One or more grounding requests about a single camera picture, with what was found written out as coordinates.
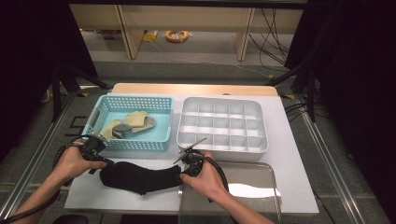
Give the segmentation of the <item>white divided storage box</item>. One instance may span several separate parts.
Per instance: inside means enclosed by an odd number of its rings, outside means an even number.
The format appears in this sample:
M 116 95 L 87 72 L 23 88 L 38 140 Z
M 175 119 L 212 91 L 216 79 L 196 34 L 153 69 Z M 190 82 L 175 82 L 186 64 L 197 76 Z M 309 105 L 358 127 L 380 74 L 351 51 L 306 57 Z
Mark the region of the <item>white divided storage box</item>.
M 255 101 L 188 97 L 184 100 L 177 144 L 210 151 L 217 160 L 258 161 L 268 149 L 262 106 Z

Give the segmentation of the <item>black sock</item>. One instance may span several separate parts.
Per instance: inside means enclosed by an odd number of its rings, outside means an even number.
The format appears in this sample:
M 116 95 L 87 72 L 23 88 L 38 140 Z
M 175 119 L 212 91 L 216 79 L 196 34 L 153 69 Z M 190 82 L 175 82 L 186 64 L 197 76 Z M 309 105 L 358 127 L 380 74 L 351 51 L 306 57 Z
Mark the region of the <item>black sock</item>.
M 178 165 L 161 170 L 150 170 L 130 162 L 120 161 L 111 168 L 103 169 L 100 172 L 100 179 L 107 187 L 145 195 L 148 192 L 181 185 L 180 174 L 181 168 Z

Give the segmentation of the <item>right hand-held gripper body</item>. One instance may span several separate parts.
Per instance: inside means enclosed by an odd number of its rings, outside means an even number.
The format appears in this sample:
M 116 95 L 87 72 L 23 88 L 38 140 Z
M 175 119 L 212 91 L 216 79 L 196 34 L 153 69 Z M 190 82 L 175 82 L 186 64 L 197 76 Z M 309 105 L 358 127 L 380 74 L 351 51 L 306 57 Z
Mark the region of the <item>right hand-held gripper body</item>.
M 175 163 L 181 161 L 183 164 L 186 165 L 186 169 L 183 171 L 183 174 L 196 177 L 201 173 L 205 156 L 198 149 L 194 149 L 194 147 L 196 147 L 205 140 L 206 137 L 198 140 L 197 142 L 193 143 L 188 147 L 185 147 L 181 151 L 181 156 L 178 157 Z

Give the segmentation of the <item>beige wooden furniture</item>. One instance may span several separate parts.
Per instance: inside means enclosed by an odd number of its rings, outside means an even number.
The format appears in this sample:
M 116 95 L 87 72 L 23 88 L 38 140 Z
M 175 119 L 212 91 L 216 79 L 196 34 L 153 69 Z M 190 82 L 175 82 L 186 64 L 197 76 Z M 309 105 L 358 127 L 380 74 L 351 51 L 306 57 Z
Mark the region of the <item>beige wooden furniture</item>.
M 232 33 L 239 61 L 245 59 L 250 34 L 269 31 L 292 35 L 300 9 L 241 7 L 157 7 L 72 4 L 78 27 L 119 30 L 126 55 L 133 59 L 145 31 L 198 31 Z

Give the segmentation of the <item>person's left hand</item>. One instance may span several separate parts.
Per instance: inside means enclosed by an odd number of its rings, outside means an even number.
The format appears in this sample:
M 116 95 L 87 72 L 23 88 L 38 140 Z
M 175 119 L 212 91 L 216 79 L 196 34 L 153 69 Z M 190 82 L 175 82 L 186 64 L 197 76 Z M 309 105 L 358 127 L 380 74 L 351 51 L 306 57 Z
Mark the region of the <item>person's left hand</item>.
M 83 139 L 75 140 L 58 160 L 53 173 L 55 173 L 56 177 L 61 178 L 62 184 L 82 175 L 87 170 L 97 170 L 106 167 L 106 163 L 103 161 L 87 161 L 82 157 L 79 147 L 83 143 Z

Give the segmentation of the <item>black curtain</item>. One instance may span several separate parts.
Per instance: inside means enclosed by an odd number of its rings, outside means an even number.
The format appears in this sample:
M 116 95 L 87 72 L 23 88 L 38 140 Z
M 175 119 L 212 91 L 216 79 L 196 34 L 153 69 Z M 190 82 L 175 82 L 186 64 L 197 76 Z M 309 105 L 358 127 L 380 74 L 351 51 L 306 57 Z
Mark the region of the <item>black curtain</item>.
M 0 162 L 26 131 L 56 62 L 97 75 L 69 0 L 0 0 Z
M 346 147 L 396 224 L 396 0 L 345 0 L 315 71 Z

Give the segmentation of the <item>yellow sock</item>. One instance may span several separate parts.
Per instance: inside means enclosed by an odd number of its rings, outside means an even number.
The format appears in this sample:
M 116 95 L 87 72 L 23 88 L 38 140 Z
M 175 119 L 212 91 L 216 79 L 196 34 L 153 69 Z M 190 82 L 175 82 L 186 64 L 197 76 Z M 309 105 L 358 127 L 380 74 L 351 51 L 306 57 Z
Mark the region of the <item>yellow sock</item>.
M 114 139 L 112 130 L 115 126 L 121 124 L 121 120 L 120 119 L 114 119 L 111 122 L 109 122 L 107 124 L 106 127 L 104 127 L 102 129 L 101 132 L 99 132 L 100 135 L 102 135 L 105 139 Z
M 143 127 L 147 115 L 148 113 L 146 111 L 135 111 L 128 114 L 124 122 L 131 127 Z

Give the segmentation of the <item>person's right hand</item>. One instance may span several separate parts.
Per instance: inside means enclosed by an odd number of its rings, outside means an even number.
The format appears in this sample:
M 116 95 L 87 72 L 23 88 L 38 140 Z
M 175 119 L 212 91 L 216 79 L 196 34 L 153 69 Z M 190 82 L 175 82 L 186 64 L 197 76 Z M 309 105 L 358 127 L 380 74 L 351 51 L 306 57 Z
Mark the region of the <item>person's right hand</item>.
M 213 159 L 210 152 L 204 153 L 204 164 L 201 173 L 196 177 L 181 174 L 180 178 L 207 199 L 219 203 L 227 195 L 219 172 L 207 159 Z

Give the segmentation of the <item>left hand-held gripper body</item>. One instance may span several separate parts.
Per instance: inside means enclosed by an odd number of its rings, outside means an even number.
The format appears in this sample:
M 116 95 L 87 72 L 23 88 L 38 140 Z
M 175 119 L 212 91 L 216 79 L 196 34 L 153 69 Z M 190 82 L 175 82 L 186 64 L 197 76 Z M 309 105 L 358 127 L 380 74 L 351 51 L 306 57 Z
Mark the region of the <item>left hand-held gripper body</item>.
M 106 145 L 96 137 L 89 138 L 79 147 L 82 157 L 87 161 L 104 161 L 100 152 L 105 148 Z

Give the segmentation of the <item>black metal stand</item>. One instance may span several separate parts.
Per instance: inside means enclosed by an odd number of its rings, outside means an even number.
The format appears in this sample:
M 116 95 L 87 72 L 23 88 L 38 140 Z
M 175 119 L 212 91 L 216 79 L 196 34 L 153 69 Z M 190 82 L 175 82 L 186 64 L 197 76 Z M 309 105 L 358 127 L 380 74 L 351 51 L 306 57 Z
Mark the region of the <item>black metal stand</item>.
M 315 114 L 314 114 L 314 100 L 315 100 L 315 77 L 314 71 L 310 68 L 309 63 L 304 62 L 297 65 L 295 68 L 289 70 L 282 76 L 271 79 L 267 86 L 275 86 L 285 81 L 290 77 L 295 77 L 293 83 L 291 84 L 291 91 L 293 93 L 300 94 L 303 91 L 306 91 L 307 94 L 307 114 L 309 118 L 311 118 L 312 122 L 315 122 Z
M 52 120 L 55 121 L 61 116 L 62 101 L 61 101 L 61 86 L 64 86 L 67 92 L 77 93 L 80 91 L 80 86 L 76 81 L 76 77 L 91 82 L 101 89 L 109 90 L 111 86 L 99 80 L 95 76 L 78 69 L 77 67 L 67 63 L 56 63 L 53 66 L 51 73 L 51 87 L 52 87 L 52 101 L 53 101 L 53 116 Z

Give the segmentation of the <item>clear plastic lid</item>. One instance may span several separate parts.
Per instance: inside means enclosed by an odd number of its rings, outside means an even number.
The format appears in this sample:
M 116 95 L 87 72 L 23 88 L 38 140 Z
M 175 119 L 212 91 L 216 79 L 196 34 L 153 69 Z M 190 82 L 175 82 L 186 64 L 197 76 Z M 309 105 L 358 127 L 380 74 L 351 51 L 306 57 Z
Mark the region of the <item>clear plastic lid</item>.
M 281 196 L 272 167 L 259 162 L 220 161 L 230 193 L 275 224 L 282 222 Z M 238 224 L 219 205 L 188 185 L 181 187 L 178 224 Z

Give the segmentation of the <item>yellow packet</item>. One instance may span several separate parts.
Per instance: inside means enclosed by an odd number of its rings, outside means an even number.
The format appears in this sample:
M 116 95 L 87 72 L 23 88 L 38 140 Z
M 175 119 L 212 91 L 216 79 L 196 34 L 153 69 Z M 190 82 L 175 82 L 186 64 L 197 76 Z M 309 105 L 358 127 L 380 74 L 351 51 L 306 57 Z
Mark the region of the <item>yellow packet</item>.
M 146 31 L 142 37 L 144 42 L 154 42 L 157 38 L 158 31 Z

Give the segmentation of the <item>light blue perforated basket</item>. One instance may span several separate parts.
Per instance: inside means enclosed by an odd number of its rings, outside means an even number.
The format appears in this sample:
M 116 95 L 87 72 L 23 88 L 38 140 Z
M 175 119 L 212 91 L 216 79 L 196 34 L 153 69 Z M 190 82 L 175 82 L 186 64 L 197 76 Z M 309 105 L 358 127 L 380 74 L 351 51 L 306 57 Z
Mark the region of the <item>light blue perforated basket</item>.
M 135 111 L 146 111 L 156 125 L 140 133 L 132 133 L 123 139 L 106 139 L 106 151 L 137 151 L 167 149 L 174 112 L 174 99 L 163 96 L 104 95 L 99 98 L 84 127 L 83 134 L 100 135 L 104 127 L 114 119 L 124 122 Z

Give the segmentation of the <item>aluminium floor rail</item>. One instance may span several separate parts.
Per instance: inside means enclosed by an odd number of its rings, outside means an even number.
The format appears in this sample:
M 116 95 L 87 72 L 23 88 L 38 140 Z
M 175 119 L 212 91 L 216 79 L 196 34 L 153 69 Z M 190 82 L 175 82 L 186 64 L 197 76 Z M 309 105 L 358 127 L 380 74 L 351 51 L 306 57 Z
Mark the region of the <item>aluminium floor rail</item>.
M 304 123 L 313 138 L 313 141 L 318 150 L 318 154 L 324 162 L 326 171 L 332 181 L 332 184 L 338 194 L 338 197 L 346 210 L 346 214 L 352 224 L 365 224 L 365 220 L 361 214 L 361 210 L 352 195 L 345 179 L 342 177 L 340 170 L 338 169 L 332 154 L 325 143 L 321 132 L 318 129 L 318 125 L 313 120 L 313 115 L 309 115 L 307 112 L 303 114 Z
M 64 117 L 66 115 L 68 108 L 74 102 L 77 95 L 78 94 L 76 92 L 71 92 L 65 96 L 64 101 L 62 102 L 61 111 L 59 112 L 59 115 L 46 130 L 45 135 L 41 139 L 41 142 L 36 148 L 35 153 L 31 157 L 31 159 L 29 160 L 29 163 L 26 165 L 21 177 L 19 178 L 18 182 L 14 185 L 5 203 L 1 206 L 0 219 L 6 219 L 10 217 L 19 207 L 23 199 L 23 196 L 26 190 L 28 189 L 29 184 L 31 183 L 39 166 L 44 160 L 44 157 L 49 151 L 53 139 L 56 137 L 56 134 L 64 121 Z

